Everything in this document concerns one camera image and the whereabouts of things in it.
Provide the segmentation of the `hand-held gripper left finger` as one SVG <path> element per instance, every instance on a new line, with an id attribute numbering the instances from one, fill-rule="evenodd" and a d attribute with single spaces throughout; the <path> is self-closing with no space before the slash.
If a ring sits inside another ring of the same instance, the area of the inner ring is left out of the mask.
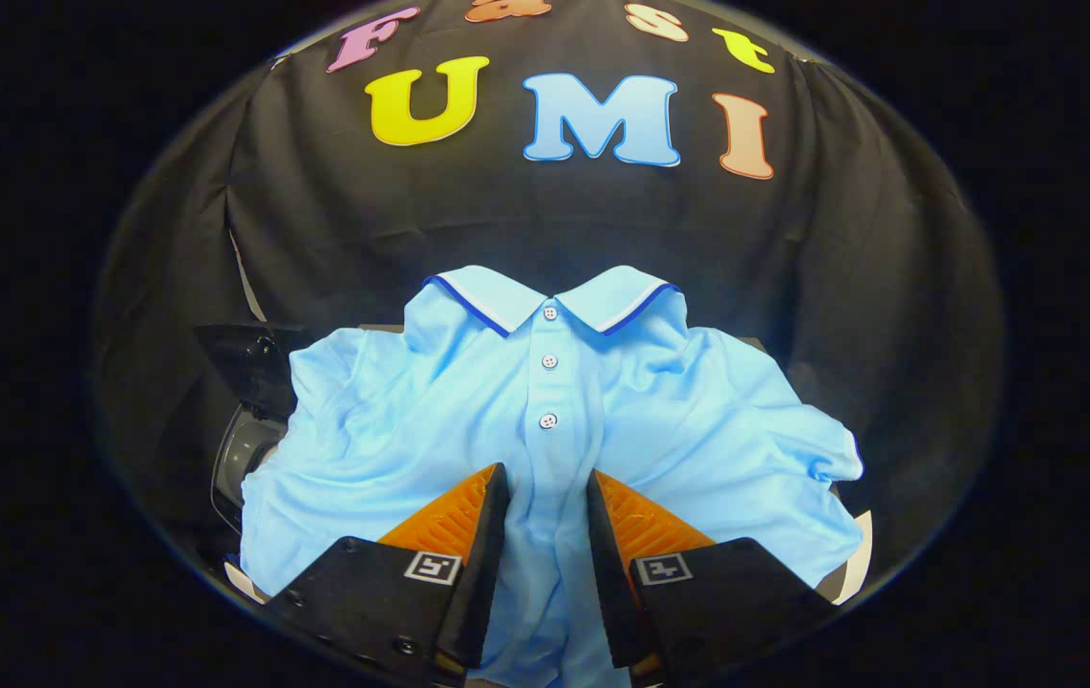
<path id="1" fill-rule="evenodd" d="M 462 685 L 481 665 L 509 500 L 505 466 L 488 464 L 380 540 L 336 540 L 264 611 L 383 685 Z"/>

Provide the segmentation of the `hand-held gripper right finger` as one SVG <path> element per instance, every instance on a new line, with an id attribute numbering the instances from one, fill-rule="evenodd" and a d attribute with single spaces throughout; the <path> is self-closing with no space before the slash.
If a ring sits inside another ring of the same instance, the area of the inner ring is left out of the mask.
<path id="1" fill-rule="evenodd" d="M 836 613 L 756 540 L 715 543 L 601 471 L 588 530 L 611 663 L 632 684 L 731 681 Z"/>

